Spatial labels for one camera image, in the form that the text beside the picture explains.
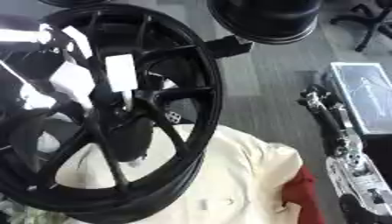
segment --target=gray carpet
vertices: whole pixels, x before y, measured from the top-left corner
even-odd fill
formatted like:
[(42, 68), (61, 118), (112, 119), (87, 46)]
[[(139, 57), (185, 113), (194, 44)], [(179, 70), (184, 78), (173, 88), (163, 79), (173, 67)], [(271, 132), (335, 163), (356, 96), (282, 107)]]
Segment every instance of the gray carpet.
[[(191, 26), (204, 40), (229, 33), (207, 11), (205, 0), (122, 0), (159, 11)], [(326, 223), (344, 223), (332, 185), (325, 172), (325, 157), (318, 127), (304, 108), (296, 104), (298, 93), (312, 82), (312, 76), (332, 61), (381, 62), (392, 73), (392, 40), (376, 36), (364, 53), (355, 52), (364, 29), (356, 24), (329, 25), (336, 14), (356, 3), (325, 3), (316, 31), (291, 45), (255, 45), (246, 55), (223, 59), (220, 68), (226, 99), (220, 122), (251, 133), (265, 141), (295, 147), (316, 177), (318, 203)], [(0, 13), (40, 18), (57, 9), (36, 0), (3, 0)]]

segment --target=red cloth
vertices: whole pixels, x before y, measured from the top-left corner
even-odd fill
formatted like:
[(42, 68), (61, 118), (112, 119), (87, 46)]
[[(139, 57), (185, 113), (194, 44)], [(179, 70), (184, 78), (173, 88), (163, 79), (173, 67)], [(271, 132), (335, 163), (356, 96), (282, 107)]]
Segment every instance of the red cloth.
[(283, 186), (283, 203), (292, 202), (301, 206), (298, 224), (325, 224), (318, 209), (313, 183), (314, 177), (302, 166), (294, 179)]

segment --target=cream cloth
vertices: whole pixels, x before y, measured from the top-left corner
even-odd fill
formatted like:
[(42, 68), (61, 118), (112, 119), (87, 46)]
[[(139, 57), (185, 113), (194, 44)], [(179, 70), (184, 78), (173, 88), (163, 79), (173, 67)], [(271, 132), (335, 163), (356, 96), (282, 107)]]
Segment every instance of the cream cloth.
[[(192, 125), (178, 125), (186, 137)], [(121, 164), (129, 180), (139, 179), (167, 161), (172, 142), (154, 130), (148, 157), (139, 165)], [(300, 206), (282, 207), (284, 183), (295, 177), (303, 162), (288, 146), (265, 143), (249, 134), (219, 126), (206, 149), (200, 173), (188, 190), (159, 213), (137, 224), (294, 224)], [(96, 145), (75, 154), (58, 172), (57, 181), (73, 187), (99, 188), (114, 180)], [(70, 220), (67, 223), (83, 223)]]

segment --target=metal bracket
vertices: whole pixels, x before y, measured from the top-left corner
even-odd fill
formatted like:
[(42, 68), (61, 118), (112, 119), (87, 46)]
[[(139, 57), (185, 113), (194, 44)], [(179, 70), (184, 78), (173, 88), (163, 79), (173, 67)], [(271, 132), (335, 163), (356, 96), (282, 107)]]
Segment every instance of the metal bracket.
[(216, 59), (249, 53), (252, 49), (252, 45), (253, 42), (244, 41), (244, 39), (238, 38), (235, 35), (206, 42), (206, 46)]

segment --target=chair wheel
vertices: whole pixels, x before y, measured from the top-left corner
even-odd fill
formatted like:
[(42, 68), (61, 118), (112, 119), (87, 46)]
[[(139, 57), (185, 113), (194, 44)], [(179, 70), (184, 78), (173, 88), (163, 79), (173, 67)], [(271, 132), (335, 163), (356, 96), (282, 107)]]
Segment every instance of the chair wheel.
[(360, 10), (360, 8), (358, 8), (357, 6), (353, 7), (350, 11), (352, 12), (358, 12)]
[(355, 47), (355, 51), (357, 53), (361, 53), (363, 51), (363, 49), (365, 49), (365, 45), (358, 45), (357, 47)]
[(329, 21), (329, 23), (332, 24), (332, 25), (336, 25), (338, 22), (339, 22), (339, 20), (338, 20), (338, 19), (335, 19), (335, 18), (333, 18), (333, 19), (331, 19), (331, 20)]

